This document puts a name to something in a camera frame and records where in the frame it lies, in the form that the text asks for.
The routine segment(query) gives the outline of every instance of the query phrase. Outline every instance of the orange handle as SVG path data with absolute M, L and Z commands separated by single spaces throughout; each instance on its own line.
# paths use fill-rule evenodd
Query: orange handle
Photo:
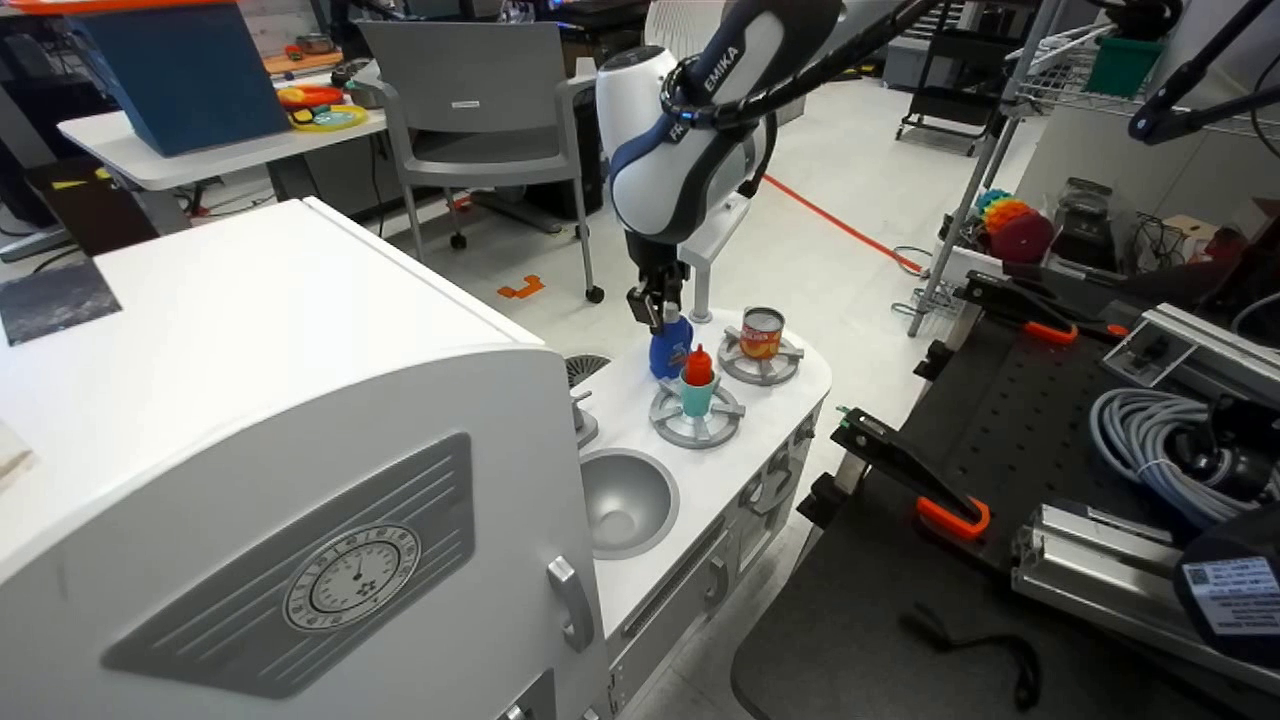
M 347 94 L 340 94 L 340 88 L 278 88 L 275 99 L 283 110 L 310 110 L 310 103 L 344 103 Z
M 1072 343 L 1078 343 L 1078 328 L 1074 328 L 1074 325 L 1065 334 L 1065 328 L 1026 319 L 1026 325 L 1023 325 L 1023 336 L 1035 340 L 1035 343 L 1046 343 L 1046 347 L 1072 347 Z
M 964 518 L 949 514 L 945 506 L 914 497 L 914 519 L 924 530 L 939 533 L 945 539 L 975 544 L 992 530 L 992 507 L 975 497 L 967 497 L 967 506 L 975 507 L 975 519 L 964 519 Z

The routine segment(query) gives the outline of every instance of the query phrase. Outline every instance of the orange cup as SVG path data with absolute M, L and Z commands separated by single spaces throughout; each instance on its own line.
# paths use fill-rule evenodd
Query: orange cup
M 773 362 L 785 347 L 785 311 L 777 308 L 749 308 L 741 347 L 749 362 Z

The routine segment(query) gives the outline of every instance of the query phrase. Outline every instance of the red line on floor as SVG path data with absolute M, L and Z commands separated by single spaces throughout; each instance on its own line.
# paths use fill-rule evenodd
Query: red line on floor
M 791 201 L 795 201 L 801 210 L 808 210 L 812 217 L 837 224 L 844 237 L 867 245 L 870 254 L 880 254 L 880 258 L 887 258 L 887 259 L 895 259 L 902 273 L 924 277 L 924 270 L 919 270 L 914 259 L 906 259 L 906 258 L 900 258 L 895 249 L 880 245 L 874 237 L 844 224 L 840 217 L 833 217 L 833 213 L 818 210 L 816 201 L 801 196 L 791 183 L 785 183 L 785 179 L 777 179 L 777 176 L 764 176 L 764 179 L 768 179 L 777 191 L 791 196 Z

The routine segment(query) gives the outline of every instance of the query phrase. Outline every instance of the red handle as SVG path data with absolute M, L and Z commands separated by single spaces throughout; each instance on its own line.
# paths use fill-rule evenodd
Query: red handle
M 988 536 L 992 530 L 992 507 L 975 497 L 967 497 L 967 506 L 975 507 L 975 519 L 949 514 L 945 506 L 914 497 L 914 519 L 933 533 L 939 533 L 945 539 L 955 544 L 975 544 Z
M 1035 340 L 1035 343 L 1046 343 L 1046 347 L 1078 343 L 1078 328 L 1074 325 L 1072 328 L 1052 328 L 1052 325 L 1026 319 L 1023 336 Z

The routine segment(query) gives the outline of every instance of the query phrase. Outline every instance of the white countertop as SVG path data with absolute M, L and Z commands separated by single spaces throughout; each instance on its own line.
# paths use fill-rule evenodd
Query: white countertop
M 73 146 L 79 146 L 87 155 L 105 162 L 112 172 L 121 172 L 128 183 L 144 191 L 171 191 L 187 189 L 211 176 L 231 176 L 242 168 L 261 168 L 283 155 L 306 155 L 315 149 L 347 146 L 361 138 L 374 138 L 389 129 L 384 113 L 367 113 L 362 123 L 344 131 L 270 131 L 239 146 L 217 146 L 182 155 L 161 155 L 151 146 L 144 146 L 122 113 L 100 113 L 100 115 L 77 115 L 57 123 Z
M 694 325 L 694 343 L 719 347 L 725 328 L 737 328 L 741 311 L 717 311 L 712 325 Z M 789 386 L 755 388 L 719 371 L 719 386 L 749 408 L 741 432 L 719 448 L 677 448 L 648 430 L 648 403 L 654 380 L 648 378 L 643 340 L 634 352 L 614 357 L 587 378 L 578 394 L 592 394 L 578 408 L 600 420 L 600 436 L 587 452 L 627 448 L 661 461 L 677 479 L 677 519 L 669 536 L 627 562 L 595 557 L 600 625 L 612 636 L 680 566 L 680 557 L 706 533 L 706 526 L 737 499 L 737 494 L 761 474 L 761 465 L 801 430 L 801 420 L 829 397 L 833 366 L 804 347 L 804 366 Z

